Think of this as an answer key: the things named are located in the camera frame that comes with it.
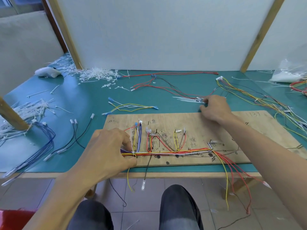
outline blue wire bundle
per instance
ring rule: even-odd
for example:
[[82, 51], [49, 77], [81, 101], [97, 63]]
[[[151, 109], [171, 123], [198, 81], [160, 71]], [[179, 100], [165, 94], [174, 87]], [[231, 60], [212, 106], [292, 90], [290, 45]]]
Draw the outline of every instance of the blue wire bundle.
[[31, 165], [33, 165], [35, 162], [37, 162], [39, 159], [41, 159], [48, 151], [50, 151], [51, 149], [53, 149], [54, 147], [54, 142], [53, 139], [55, 138], [56, 134], [54, 133], [54, 131], [49, 128], [47, 125], [43, 125], [41, 123], [36, 122], [34, 124], [35, 126], [39, 127], [44, 134], [48, 137], [49, 141], [48, 143], [46, 143], [43, 147], [41, 147], [37, 152], [35, 152], [31, 157], [29, 157], [28, 159], [26, 159], [23, 163], [21, 163], [20, 165], [16, 166], [14, 169], [12, 169], [11, 171], [5, 173], [2, 178], [8, 178], [10, 177], [12, 174], [14, 174], [15, 172], [17, 172], [18, 170], [21, 170], [23, 168], [25, 168], [22, 172], [20, 172], [20, 174], [18, 174], [16, 177], [11, 178], [10, 180], [8, 180], [7, 182], [3, 183], [2, 186], [6, 186], [7, 184], [11, 183], [14, 179], [16, 179], [17, 177], [19, 177], [23, 172], [25, 172]]

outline table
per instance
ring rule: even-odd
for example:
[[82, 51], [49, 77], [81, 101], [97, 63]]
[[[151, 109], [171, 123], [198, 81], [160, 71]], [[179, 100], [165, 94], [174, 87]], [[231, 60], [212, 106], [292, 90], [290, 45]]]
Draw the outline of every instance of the table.
[[[58, 63], [62, 63], [67, 58], [65, 54]], [[58, 68], [58, 63], [53, 63], [49, 66]], [[119, 71], [120, 73], [127, 75], [127, 71]], [[150, 73], [150, 71], [129, 71], [130, 75]], [[247, 76], [239, 71], [221, 71], [221, 76], [224, 76], [229, 82], [246, 89], [246, 86], [256, 91], [263, 90], [259, 85], [266, 83], [257, 83], [249, 80], [236, 80], [248, 79]], [[247, 72], [248, 76], [252, 76], [253, 79], [258, 77], [263, 78], [263, 74], [259, 72]], [[171, 84], [177, 86], [183, 92], [194, 93], [199, 95], [209, 95], [214, 88], [217, 87], [216, 75], [213, 74], [194, 74], [194, 75], [174, 75], [174, 76], [161, 76]], [[99, 80], [96, 82], [80, 83], [77, 76], [59, 76], [57, 78], [39, 78], [32, 77], [28, 81], [21, 84], [19, 87], [8, 93], [4, 99], [10, 105], [19, 102], [23, 104], [29, 101], [36, 101], [39, 99], [50, 100], [54, 99], [54, 104], [62, 107], [74, 114], [70, 114], [60, 109], [56, 109], [56, 114], [52, 114], [49, 111], [45, 112], [45, 116], [42, 121], [47, 122], [48, 126], [56, 133], [54, 139], [55, 148], [63, 147], [72, 136], [72, 128], [70, 119], [77, 119], [79, 127], [78, 134], [81, 134], [86, 128], [90, 116], [95, 114], [87, 132], [82, 138], [80, 143], [86, 145], [90, 140], [90, 137], [94, 130], [101, 129], [104, 126], [106, 117], [102, 116], [102, 113], [109, 112], [112, 106], [108, 104], [108, 97], [120, 103], [136, 103], [142, 105], [158, 106], [159, 110], [144, 109], [138, 111], [138, 113], [176, 113], [176, 112], [197, 112], [199, 111], [199, 104], [190, 102], [181, 102], [172, 98], [172, 94], [151, 87], [140, 88], [136, 91], [130, 92], [121, 88], [115, 89], [117, 86], [123, 86], [129, 89], [131, 86], [150, 80], [149, 76], [143, 77], [131, 77], [120, 78], [111, 85], [111, 89], [108, 87], [102, 88], [103, 85], [110, 83], [106, 80]], [[157, 81], [156, 85], [165, 86], [162, 81]], [[38, 95], [34, 95], [27, 98], [27, 95], [31, 95], [40, 91], [48, 89], [53, 90], [57, 85], [60, 85], [54, 94], [50, 92], [44, 92]], [[267, 88], [265, 91], [276, 97], [279, 101], [285, 102], [288, 105], [295, 106], [295, 110], [303, 118], [307, 117], [304, 113], [303, 105], [298, 105], [298, 102], [306, 103], [306, 98], [299, 96], [300, 94], [288, 93], [286, 97], [279, 92], [286, 92], [289, 88]], [[218, 88], [214, 94], [227, 97], [227, 102], [233, 111], [245, 111], [245, 110], [263, 110], [265, 108], [250, 105], [247, 102], [237, 98], [236, 96], [223, 91]], [[119, 111], [113, 112], [113, 114], [121, 114]], [[299, 136], [293, 134], [293, 136], [303, 144], [307, 146], [306, 142]], [[37, 149], [46, 143], [45, 136], [41, 135], [40, 130], [35, 127], [31, 128], [26, 136], [17, 137], [6, 141], [0, 147], [0, 172], [3, 174], [6, 171], [11, 170], [17, 164], [27, 159]], [[62, 154], [57, 154], [47, 162], [43, 162], [41, 159], [33, 167], [31, 167], [26, 173], [22, 174], [22, 178], [56, 178], [60, 173], [69, 170], [82, 154], [83, 149], [77, 144], [74, 144], [69, 150]], [[242, 168], [255, 177], [261, 177], [256, 168], [252, 164], [242, 164]], [[204, 165], [204, 166], [170, 166], [170, 167], [149, 167], [147, 171], [148, 178], [186, 178], [186, 177], [198, 177], [198, 178], [220, 178], [225, 177], [222, 165]], [[129, 171], [130, 178], [143, 178], [145, 168], [132, 168]], [[127, 176], [126, 171], [115, 176], [116, 178], [125, 178]]]

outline red object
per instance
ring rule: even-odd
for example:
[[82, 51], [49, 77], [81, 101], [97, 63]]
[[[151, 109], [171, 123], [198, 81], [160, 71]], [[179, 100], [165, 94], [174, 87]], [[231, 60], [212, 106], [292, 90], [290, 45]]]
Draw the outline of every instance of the red object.
[[0, 230], [22, 230], [34, 214], [34, 211], [0, 210]]

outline green table surface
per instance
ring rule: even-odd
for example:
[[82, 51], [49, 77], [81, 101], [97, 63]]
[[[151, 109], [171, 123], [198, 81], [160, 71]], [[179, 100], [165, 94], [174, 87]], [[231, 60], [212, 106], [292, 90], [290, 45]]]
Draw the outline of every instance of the green table surface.
[[[58, 67], [58, 64], [51, 64], [51, 67]], [[119, 71], [122, 74], [127, 74], [127, 71]], [[129, 71], [130, 75], [151, 73], [154, 71]], [[229, 82], [236, 84], [235, 86], [242, 89], [248, 90], [243, 86], [247, 86], [255, 91], [266, 93], [274, 96], [281, 102], [287, 105], [293, 106], [294, 110], [306, 118], [307, 114], [304, 113], [306, 108], [306, 98], [297, 93], [286, 93], [290, 91], [289, 88], [271, 88], [270, 84], [266, 87], [266, 83], [260, 83], [264, 85], [263, 90], [259, 87], [259, 82], [253, 82], [249, 80], [235, 80], [232, 77], [239, 79], [248, 79], [246, 75], [239, 71], [222, 71], [219, 72], [221, 76], [224, 76]], [[248, 76], [253, 80], [268, 80], [267, 74], [259, 72], [248, 72]], [[216, 78], [217, 75], [213, 74], [195, 74], [195, 75], [164, 75], [160, 76], [172, 85], [177, 86], [181, 91], [185, 93], [193, 93], [198, 95], [209, 95], [214, 88], [217, 87]], [[70, 114], [61, 109], [55, 109], [56, 114], [52, 114], [48, 110], [45, 111], [45, 116], [42, 117], [40, 122], [47, 122], [48, 126], [56, 133], [54, 139], [55, 149], [63, 147], [68, 143], [72, 137], [73, 130], [70, 123], [70, 119], [78, 120], [78, 133], [80, 135], [87, 124], [90, 121], [92, 113], [95, 114], [88, 130], [80, 138], [79, 142], [82, 145], [86, 145], [90, 140], [94, 130], [101, 129], [104, 126], [106, 116], [102, 116], [102, 113], [109, 112], [112, 110], [112, 106], [108, 103], [108, 97], [125, 104], [135, 103], [148, 106], [157, 106], [159, 110], [155, 109], [144, 109], [133, 112], [133, 114], [146, 114], [146, 113], [183, 113], [183, 112], [198, 112], [199, 104], [182, 102], [173, 98], [171, 93], [168, 93], [161, 89], [143, 87], [133, 92], [117, 88], [117, 86], [123, 86], [129, 89], [131, 86], [150, 80], [150, 76], [142, 77], [131, 77], [131, 78], [120, 78], [115, 81], [115, 85], [111, 85], [111, 89], [108, 87], [102, 88], [103, 85], [110, 83], [106, 80], [99, 80], [96, 82], [80, 83], [78, 76], [59, 76], [57, 78], [39, 78], [33, 76], [28, 81], [24, 82], [16, 89], [8, 93], [4, 99], [8, 104], [13, 105], [16, 102], [24, 104], [26, 102], [33, 102], [39, 99], [45, 101], [53, 98], [53, 104], [62, 107], [74, 114]], [[156, 86], [167, 86], [162, 80], [156, 80]], [[57, 85], [60, 85], [54, 94], [50, 94], [50, 91]], [[40, 91], [48, 89], [48, 92], [44, 92], [38, 95], [27, 98], [27, 95], [31, 95]], [[233, 94], [227, 94], [221, 88], [218, 88], [214, 94], [226, 96], [227, 102], [230, 105], [232, 111], [248, 111], [248, 110], [268, 110], [271, 114], [273, 111], [262, 108], [260, 106], [251, 105], [242, 99], [239, 99]], [[113, 114], [127, 114], [128, 112], [114, 111]], [[280, 118], [280, 123], [284, 124], [284, 120]], [[306, 141], [301, 137], [293, 136], [302, 143], [305, 147], [307, 146]], [[46, 142], [47, 138], [42, 134], [41, 130], [32, 127], [25, 136], [16, 137], [7, 140], [0, 147], [0, 172], [7, 172], [16, 165], [29, 158], [34, 152], [42, 147]], [[69, 170], [75, 162], [78, 160], [83, 152], [83, 148], [74, 144], [70, 149], [62, 154], [56, 154], [47, 162], [43, 161], [43, 158], [35, 165], [31, 166], [28, 172], [65, 172]], [[257, 170], [252, 164], [241, 164], [240, 165], [246, 172], [256, 172]], [[145, 168], [133, 168], [130, 172], [143, 172]], [[165, 167], [150, 167], [148, 172], [223, 172], [222, 165], [199, 165], [199, 166], [165, 166]]]

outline forearm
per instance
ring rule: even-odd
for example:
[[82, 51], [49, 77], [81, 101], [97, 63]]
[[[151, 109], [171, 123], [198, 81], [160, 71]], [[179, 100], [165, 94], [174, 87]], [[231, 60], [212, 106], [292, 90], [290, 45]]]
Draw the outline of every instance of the forearm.
[[307, 161], [231, 114], [220, 124], [232, 136], [265, 181], [302, 227], [307, 229]]
[[24, 230], [65, 230], [89, 188], [81, 184], [76, 176], [62, 174]]

